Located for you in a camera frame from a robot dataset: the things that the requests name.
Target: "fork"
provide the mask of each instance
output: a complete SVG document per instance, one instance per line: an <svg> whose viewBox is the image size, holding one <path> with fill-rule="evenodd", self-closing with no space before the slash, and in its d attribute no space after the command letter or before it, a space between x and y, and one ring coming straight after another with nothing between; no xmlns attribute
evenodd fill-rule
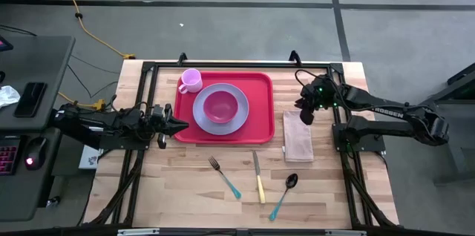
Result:
<svg viewBox="0 0 475 236"><path fill-rule="evenodd" d="M237 199L240 199L240 192L231 184L231 182L228 180L228 178L223 174L223 172L221 172L221 167L220 167L220 164L217 163L217 160L214 158L214 157L210 157L208 158L208 161L209 163L211 164L211 166L218 172L221 173L221 176L224 177L224 180L226 181L226 184L228 184L229 188L231 188L232 190L232 193L235 194L236 198Z"/></svg>

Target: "bowl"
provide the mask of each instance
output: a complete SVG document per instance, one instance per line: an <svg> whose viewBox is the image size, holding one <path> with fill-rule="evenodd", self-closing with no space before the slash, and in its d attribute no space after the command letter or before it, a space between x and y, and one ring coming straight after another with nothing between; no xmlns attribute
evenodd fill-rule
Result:
<svg viewBox="0 0 475 236"><path fill-rule="evenodd" d="M236 116L238 101L227 91L216 91L205 99L203 110L212 122L223 124Z"/></svg>

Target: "pink cup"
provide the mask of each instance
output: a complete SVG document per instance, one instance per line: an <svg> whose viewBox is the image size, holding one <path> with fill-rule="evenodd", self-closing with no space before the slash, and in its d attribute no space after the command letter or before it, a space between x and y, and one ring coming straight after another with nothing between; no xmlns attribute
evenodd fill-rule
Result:
<svg viewBox="0 0 475 236"><path fill-rule="evenodd" d="M227 91L216 91L205 99L204 112L212 122L223 124L231 121L238 112L236 97Z"/></svg>
<svg viewBox="0 0 475 236"><path fill-rule="evenodd" d="M187 92L198 92L203 87L203 80L201 80L201 73L196 69L187 69L181 75L181 81L183 84L178 87L178 91L181 94Z"/></svg>

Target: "spoon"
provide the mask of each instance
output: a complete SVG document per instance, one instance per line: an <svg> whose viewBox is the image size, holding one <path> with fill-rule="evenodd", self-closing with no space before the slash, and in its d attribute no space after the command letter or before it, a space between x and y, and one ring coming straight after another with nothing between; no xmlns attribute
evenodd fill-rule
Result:
<svg viewBox="0 0 475 236"><path fill-rule="evenodd" d="M291 188L295 187L295 185L297 185L297 181L298 181L298 175L297 174L291 174L286 179L285 186L287 187L287 189L285 190L284 195L282 195L281 200L279 200L279 202L275 206L274 211L272 211L272 213L270 214L269 219L271 221L274 221L275 218L277 217L277 212L279 212L279 208L281 207L282 200L284 200L285 194L287 193L287 191L289 191L289 189L291 189Z"/></svg>

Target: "knife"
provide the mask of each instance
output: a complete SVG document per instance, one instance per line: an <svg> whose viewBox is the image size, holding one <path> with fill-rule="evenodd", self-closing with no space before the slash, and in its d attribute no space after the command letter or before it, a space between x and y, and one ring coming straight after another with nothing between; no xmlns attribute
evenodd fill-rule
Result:
<svg viewBox="0 0 475 236"><path fill-rule="evenodd" d="M258 178L259 200L261 203L266 203L266 196L264 195L264 188L261 182L261 169L259 168L258 154L256 154L255 151L252 151L252 156L254 157L255 173Z"/></svg>

